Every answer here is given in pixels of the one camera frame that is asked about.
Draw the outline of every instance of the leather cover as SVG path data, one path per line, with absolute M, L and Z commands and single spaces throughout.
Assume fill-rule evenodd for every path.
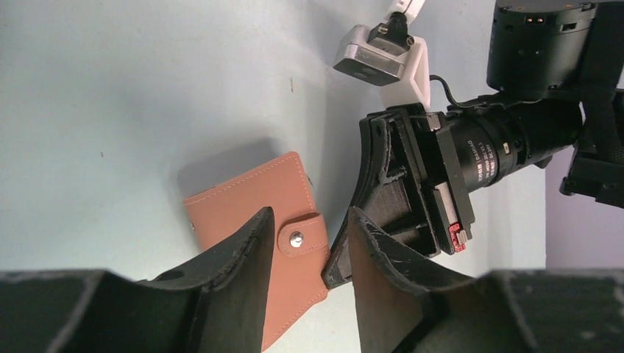
M 317 213 L 296 152 L 278 157 L 222 185 L 184 200 L 203 250 L 241 228 L 262 207 L 275 217 L 275 251 L 262 350 L 269 348 L 301 315 L 327 298 L 321 272 L 329 257 L 327 228 Z M 303 235 L 300 247 L 291 235 Z

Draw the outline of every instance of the white bracket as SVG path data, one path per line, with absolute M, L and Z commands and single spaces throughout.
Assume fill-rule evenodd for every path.
M 431 84 L 427 42 L 414 37 L 414 44 L 404 55 L 406 55 L 405 70 L 401 80 L 380 88 L 383 106 L 388 108 L 420 103 L 428 111 L 431 108 Z
M 384 18 L 386 21 L 390 19 L 390 15 L 393 13 L 403 13 L 405 17 L 408 19 L 408 24 L 412 23 L 420 9 L 422 9 L 422 5 L 425 3 L 425 0 L 393 0 L 392 5 L 388 8 L 388 12 L 386 13 L 386 17 Z

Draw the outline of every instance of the table surface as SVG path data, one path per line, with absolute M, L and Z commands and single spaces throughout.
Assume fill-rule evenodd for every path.
M 0 268 L 109 268 L 151 279 L 199 251 L 181 200 L 298 151 L 334 236 L 358 177 L 374 87 L 335 72 L 381 0 L 0 1 Z M 427 2 L 411 33 L 458 99 L 485 83 L 494 0 Z M 444 109 L 433 85 L 433 108 Z M 542 267 L 544 174 L 471 195 L 466 274 Z M 270 352 L 357 352 L 352 287 Z

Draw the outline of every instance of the strap closure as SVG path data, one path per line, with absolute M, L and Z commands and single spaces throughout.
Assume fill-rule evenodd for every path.
M 313 252 L 327 245 L 327 227 L 320 213 L 289 221 L 277 234 L 277 247 L 288 257 Z

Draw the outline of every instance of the metal button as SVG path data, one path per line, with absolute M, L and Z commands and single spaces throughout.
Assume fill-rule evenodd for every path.
M 303 244 L 303 234 L 295 232 L 291 234 L 291 245 L 294 248 L 299 248 Z

